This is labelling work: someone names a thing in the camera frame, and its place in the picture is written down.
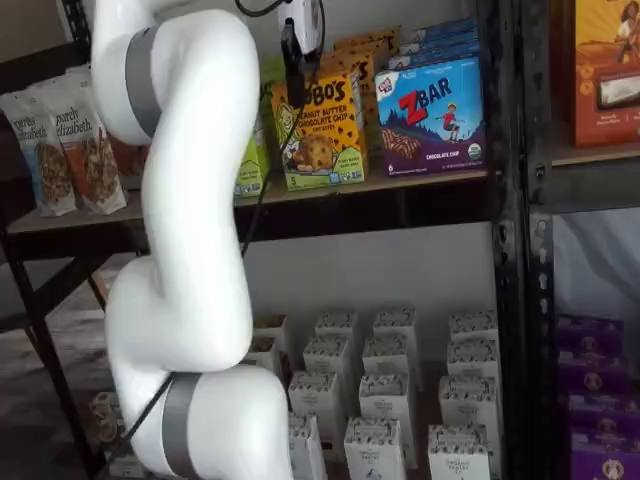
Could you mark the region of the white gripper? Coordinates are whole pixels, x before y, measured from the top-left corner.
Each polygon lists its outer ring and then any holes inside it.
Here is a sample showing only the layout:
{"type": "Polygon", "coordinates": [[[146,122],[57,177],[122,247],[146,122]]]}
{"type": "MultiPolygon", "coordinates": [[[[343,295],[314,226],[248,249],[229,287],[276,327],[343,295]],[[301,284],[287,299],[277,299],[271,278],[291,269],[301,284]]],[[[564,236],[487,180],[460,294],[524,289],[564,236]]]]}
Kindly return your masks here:
{"type": "Polygon", "coordinates": [[[318,0],[283,1],[277,8],[281,31],[281,51],[289,104],[302,108],[305,104],[305,75],[301,70],[303,53],[305,68],[319,65],[323,29],[323,13],[318,0]]]}

